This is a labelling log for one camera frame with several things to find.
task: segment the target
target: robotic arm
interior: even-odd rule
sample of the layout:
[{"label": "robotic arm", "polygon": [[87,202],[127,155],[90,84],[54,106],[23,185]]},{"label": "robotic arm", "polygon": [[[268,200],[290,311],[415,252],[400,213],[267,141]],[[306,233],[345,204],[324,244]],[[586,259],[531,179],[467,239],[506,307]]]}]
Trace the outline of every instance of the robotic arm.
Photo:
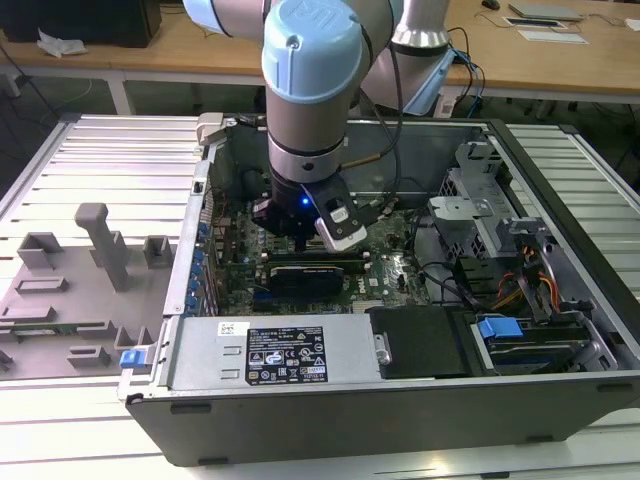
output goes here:
[{"label": "robotic arm", "polygon": [[366,238],[371,221],[339,175],[350,103],[362,84],[375,103],[397,108],[387,92],[400,79],[388,49],[380,55],[393,45],[410,99],[404,109],[431,107],[453,59],[443,27],[448,0],[405,0],[402,15],[401,0],[184,4],[203,27],[263,45],[273,187],[271,198],[254,206],[254,221],[295,238],[300,250],[316,231],[329,251]]}]

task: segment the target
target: paper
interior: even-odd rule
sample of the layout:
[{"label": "paper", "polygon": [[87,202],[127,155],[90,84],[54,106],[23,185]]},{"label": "paper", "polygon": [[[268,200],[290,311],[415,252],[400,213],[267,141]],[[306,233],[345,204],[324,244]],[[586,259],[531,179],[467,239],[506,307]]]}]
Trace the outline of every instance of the paper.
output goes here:
[{"label": "paper", "polygon": [[61,40],[47,35],[40,29],[38,29],[38,33],[40,34],[40,40],[37,42],[38,47],[54,57],[62,58],[62,55],[78,55],[88,51],[82,40]]},{"label": "paper", "polygon": [[626,23],[627,27],[629,27],[634,32],[640,32],[640,20],[634,20],[633,18],[627,18],[624,21],[624,23]]},{"label": "paper", "polygon": [[576,33],[530,32],[528,30],[518,30],[518,32],[531,42],[589,44],[589,42]]}]

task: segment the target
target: power supply label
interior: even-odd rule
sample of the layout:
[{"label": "power supply label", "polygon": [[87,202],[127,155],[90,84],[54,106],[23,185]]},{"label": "power supply label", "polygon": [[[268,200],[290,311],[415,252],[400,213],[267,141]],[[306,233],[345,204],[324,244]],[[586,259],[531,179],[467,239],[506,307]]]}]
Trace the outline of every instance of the power supply label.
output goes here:
[{"label": "power supply label", "polygon": [[322,327],[250,328],[245,380],[249,385],[328,381]]}]

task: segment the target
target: computer case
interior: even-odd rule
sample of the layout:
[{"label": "computer case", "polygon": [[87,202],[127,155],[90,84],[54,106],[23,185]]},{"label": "computer case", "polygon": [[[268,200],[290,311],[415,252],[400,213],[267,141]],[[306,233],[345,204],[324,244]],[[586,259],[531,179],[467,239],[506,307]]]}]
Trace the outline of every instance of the computer case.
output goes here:
[{"label": "computer case", "polygon": [[144,48],[161,22],[158,0],[0,0],[11,42],[34,42],[38,28],[62,39]]}]

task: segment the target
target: motherboard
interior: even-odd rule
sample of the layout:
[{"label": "motherboard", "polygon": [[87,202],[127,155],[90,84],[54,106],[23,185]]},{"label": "motherboard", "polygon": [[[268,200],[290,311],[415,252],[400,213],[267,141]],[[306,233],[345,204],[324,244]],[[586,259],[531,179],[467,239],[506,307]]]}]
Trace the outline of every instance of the motherboard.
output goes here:
[{"label": "motherboard", "polygon": [[251,221],[251,204],[216,202],[209,245],[218,315],[364,313],[426,305],[425,278],[407,250],[414,212],[394,212],[367,229],[353,251],[327,253],[320,237],[294,242]]}]

